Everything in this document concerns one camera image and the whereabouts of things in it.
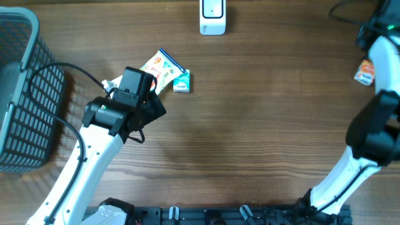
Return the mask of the small teal box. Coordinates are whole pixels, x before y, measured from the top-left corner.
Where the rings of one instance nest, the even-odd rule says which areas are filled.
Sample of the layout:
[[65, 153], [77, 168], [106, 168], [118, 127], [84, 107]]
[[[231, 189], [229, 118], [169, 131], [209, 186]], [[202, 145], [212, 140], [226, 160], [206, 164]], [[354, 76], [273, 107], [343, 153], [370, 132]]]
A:
[[191, 86], [190, 70], [187, 69], [173, 81], [173, 91], [175, 93], [189, 93]]

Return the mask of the blue yellow snack bag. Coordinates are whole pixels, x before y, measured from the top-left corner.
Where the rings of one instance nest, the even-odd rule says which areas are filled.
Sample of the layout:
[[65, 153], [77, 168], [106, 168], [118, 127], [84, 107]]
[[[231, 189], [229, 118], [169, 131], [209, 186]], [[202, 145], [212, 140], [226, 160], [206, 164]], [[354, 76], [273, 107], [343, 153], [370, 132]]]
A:
[[149, 59], [140, 70], [152, 74], [157, 79], [157, 85], [152, 83], [151, 90], [157, 95], [174, 79], [184, 74], [186, 70], [163, 48]]

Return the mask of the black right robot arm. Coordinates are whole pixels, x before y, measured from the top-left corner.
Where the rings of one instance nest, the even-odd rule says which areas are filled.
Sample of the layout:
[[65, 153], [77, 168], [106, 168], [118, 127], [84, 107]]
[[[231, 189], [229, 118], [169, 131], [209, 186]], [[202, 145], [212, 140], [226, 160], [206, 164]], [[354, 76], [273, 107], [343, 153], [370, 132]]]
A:
[[332, 171], [317, 186], [298, 199], [292, 210], [297, 224], [338, 222], [346, 199], [369, 177], [399, 160], [399, 1], [378, 1], [367, 21], [329, 17], [360, 27], [356, 44], [366, 53], [375, 72], [375, 95], [352, 120], [346, 133], [346, 149]]

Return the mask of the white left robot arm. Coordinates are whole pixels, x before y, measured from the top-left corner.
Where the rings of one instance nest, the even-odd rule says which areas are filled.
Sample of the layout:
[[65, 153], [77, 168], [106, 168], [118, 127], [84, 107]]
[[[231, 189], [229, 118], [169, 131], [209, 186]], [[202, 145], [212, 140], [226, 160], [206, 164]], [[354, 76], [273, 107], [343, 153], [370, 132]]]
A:
[[134, 206], [108, 199], [85, 215], [102, 175], [131, 133], [166, 113], [152, 74], [127, 67], [116, 87], [89, 101], [77, 143], [51, 192], [28, 224], [127, 224]]

